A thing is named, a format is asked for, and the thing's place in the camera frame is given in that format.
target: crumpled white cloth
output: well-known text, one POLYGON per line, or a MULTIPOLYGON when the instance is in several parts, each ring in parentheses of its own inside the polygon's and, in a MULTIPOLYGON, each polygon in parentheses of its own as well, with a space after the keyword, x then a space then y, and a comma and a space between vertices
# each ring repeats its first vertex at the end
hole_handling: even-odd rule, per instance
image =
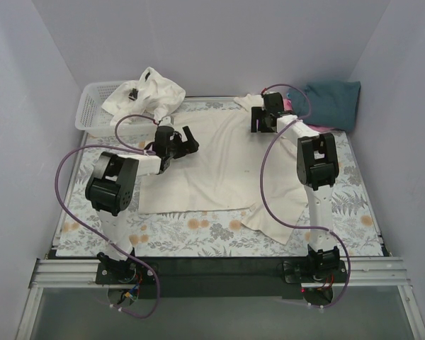
POLYGON ((233 101, 246 109, 247 112, 251 112, 254 106, 263 106, 263 97, 257 94, 247 94, 245 97, 234 97, 233 101))
MULTIPOLYGON (((269 216, 259 189, 261 162, 273 134, 250 133, 250 116, 243 110, 175 113, 175 130, 182 133, 182 127, 189 126, 199 150, 172 160, 161 175, 142 178, 139 213, 251 208, 242 223, 286 244, 292 230, 269 216)), ((275 214, 295 225, 307 196, 288 146, 288 140, 273 146, 264 183, 275 214)))
POLYGON ((126 115, 141 115, 144 111, 152 113, 159 122, 172 114, 183 102, 186 91, 174 81, 148 67, 138 81, 131 80, 121 84, 102 104, 102 109, 113 115, 110 125, 126 115), (132 89, 138 90, 135 101, 129 99, 132 89))

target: folded cloth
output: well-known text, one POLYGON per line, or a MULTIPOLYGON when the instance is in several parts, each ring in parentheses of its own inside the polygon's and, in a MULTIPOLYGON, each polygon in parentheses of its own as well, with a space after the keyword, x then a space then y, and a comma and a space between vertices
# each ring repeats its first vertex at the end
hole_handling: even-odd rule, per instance
POLYGON ((177 83, 148 67, 138 81, 131 80, 121 84, 104 101, 102 109, 113 115, 110 125, 116 125, 126 115, 141 115, 144 111, 154 114, 154 119, 159 122, 172 114, 184 97, 186 91, 177 83))
MULTIPOLYGON (((247 94, 247 96, 245 97, 235 97, 233 98, 233 101, 236 104, 239 104, 241 107, 245 108, 246 111, 248 112, 251 112, 251 109, 254 106, 263 106, 263 98, 260 95, 256 95, 256 94, 247 94)), ((286 99, 286 98, 283 99, 283 108, 286 111, 293 110, 293 107, 291 106, 291 101, 289 99, 286 99)), ((315 125, 309 125, 309 128, 317 132, 326 132, 331 130, 330 127, 322 127, 322 126, 315 126, 315 125)))
MULTIPOLYGON (((200 149, 171 161, 161 175, 142 178, 139 213, 249 208, 244 225, 286 243, 292 230, 280 225, 262 207, 259 174, 272 134, 250 133, 250 113, 218 110, 175 113, 174 127, 189 126, 200 149)), ((281 140, 271 150, 265 170, 265 192, 282 207, 280 218, 296 224, 307 197, 296 173, 296 160, 281 140)))
MULTIPOLYGON (((305 94, 312 104, 312 115, 304 123, 328 126, 351 132, 356 123, 359 81, 316 81, 307 83, 305 94)), ((299 91, 290 91, 293 110, 298 116, 308 113, 308 104, 299 91)))

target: floral pattern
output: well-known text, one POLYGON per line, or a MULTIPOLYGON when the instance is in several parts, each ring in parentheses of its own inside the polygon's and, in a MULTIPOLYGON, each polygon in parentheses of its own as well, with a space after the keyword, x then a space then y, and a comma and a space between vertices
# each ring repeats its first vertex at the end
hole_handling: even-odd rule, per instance
MULTIPOLYGON (((207 110, 241 110, 232 101, 185 101, 178 112, 207 110)), ((333 132, 336 139, 340 174, 334 186, 333 218, 336 233, 343 239, 352 256, 382 256, 381 246, 371 216, 363 183, 356 167, 347 136, 333 132)), ((150 140, 150 135, 123 139, 132 145, 150 140)), ((119 146, 114 137, 88 136, 87 144, 119 146)), ((74 180, 69 209, 80 219, 99 230, 100 221, 89 201, 85 185, 102 149, 85 149, 74 180)), ((249 210, 171 212, 139 215, 140 181, 136 180, 129 207, 129 237, 138 256, 304 256, 310 233, 294 230, 287 244, 280 244, 241 225, 249 210)), ((58 256, 95 256, 106 243, 80 227, 70 217, 63 216, 58 256)), ((309 225, 306 207, 298 225, 309 225)))

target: robotic arm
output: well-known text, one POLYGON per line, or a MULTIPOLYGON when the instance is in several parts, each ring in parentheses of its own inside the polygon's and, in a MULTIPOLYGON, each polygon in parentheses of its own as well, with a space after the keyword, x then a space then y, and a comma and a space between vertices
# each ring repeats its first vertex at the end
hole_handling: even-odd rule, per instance
MULTIPOLYGON (((103 152, 86 185, 85 196, 91 201, 101 221, 104 234, 117 246, 131 253, 132 244, 126 233, 128 206, 132 200, 137 176, 162 174, 172 159, 178 159, 198 151, 198 143, 193 138, 189 127, 183 127, 187 140, 183 142, 181 133, 175 131, 171 124, 157 127, 154 141, 145 149, 152 149, 155 155, 117 155, 103 152)), ((114 260, 124 260, 110 245, 106 256, 114 260)), ((98 255, 101 261, 109 261, 104 254, 98 255)))
MULTIPOLYGON (((333 134, 319 134, 296 121, 294 112, 284 110, 279 93, 263 95, 263 102, 264 108, 252 108, 251 132, 278 132, 292 124, 282 137, 297 145, 297 177, 307 194, 310 224, 334 231, 331 196, 339 164, 333 134)), ((298 269, 298 276, 327 276, 341 265, 335 238, 324 230, 311 229, 307 261, 298 269)))

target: laundry basket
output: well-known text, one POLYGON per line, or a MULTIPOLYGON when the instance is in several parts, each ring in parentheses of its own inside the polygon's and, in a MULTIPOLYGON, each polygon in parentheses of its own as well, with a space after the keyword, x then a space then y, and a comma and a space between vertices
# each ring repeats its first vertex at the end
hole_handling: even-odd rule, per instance
MULTIPOLYGON (((115 127, 110 126, 112 115, 102 109, 103 102, 125 81, 91 83, 85 86, 76 114, 76 128, 94 137, 114 136, 115 127)), ((120 136, 146 135, 156 132, 156 125, 144 118, 131 118, 129 124, 120 125, 120 136)))

